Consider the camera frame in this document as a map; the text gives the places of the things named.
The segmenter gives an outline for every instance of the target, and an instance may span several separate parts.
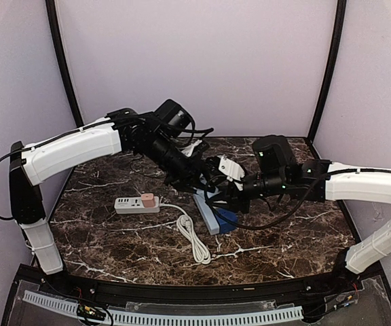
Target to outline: power outlet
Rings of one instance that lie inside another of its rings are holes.
[[[155,196],[155,207],[144,207],[141,197],[117,198],[114,202],[114,208],[117,214],[158,213],[160,198]]]

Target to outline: white power cord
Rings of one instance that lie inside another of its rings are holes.
[[[172,207],[183,213],[183,215],[181,215],[176,221],[177,228],[192,244],[194,260],[204,265],[209,264],[210,252],[208,247],[197,237],[197,234],[194,232],[193,220],[188,216],[187,212],[185,212],[181,207],[173,204],[161,203],[160,207]]]

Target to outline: white panel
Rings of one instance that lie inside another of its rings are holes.
[[[346,164],[391,167],[391,0],[348,2],[316,147]],[[391,218],[391,206],[348,207],[362,237]],[[391,285],[391,255],[382,263]]]
[[[12,143],[74,128],[46,17],[45,1],[0,0],[0,157]],[[43,184],[50,211],[66,175]],[[0,213],[8,216],[8,162],[0,166]],[[0,323],[19,263],[29,264],[20,228],[0,221]]]
[[[87,122],[173,98],[217,135],[307,134],[335,0],[57,2]]]

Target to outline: perforated metal rail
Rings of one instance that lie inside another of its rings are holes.
[[[23,301],[58,314],[77,318],[77,302],[74,300],[62,300],[40,293],[25,291]],[[249,314],[225,314],[219,316],[139,314],[113,309],[109,309],[109,312],[113,316],[114,325],[116,326],[262,326],[285,323],[288,321],[298,321],[303,318],[301,306],[263,312],[252,312]],[[108,316],[103,324],[110,324]]]

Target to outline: white power strip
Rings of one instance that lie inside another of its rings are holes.
[[[160,211],[160,199],[155,196],[155,206],[144,207],[141,197],[117,198],[114,208],[117,214],[158,213]]]

